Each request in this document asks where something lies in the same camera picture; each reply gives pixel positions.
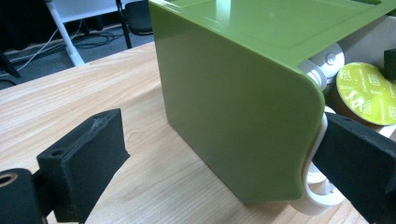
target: green box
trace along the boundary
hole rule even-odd
[[[324,110],[299,65],[394,8],[394,0],[151,0],[169,123],[242,202],[299,199]]]

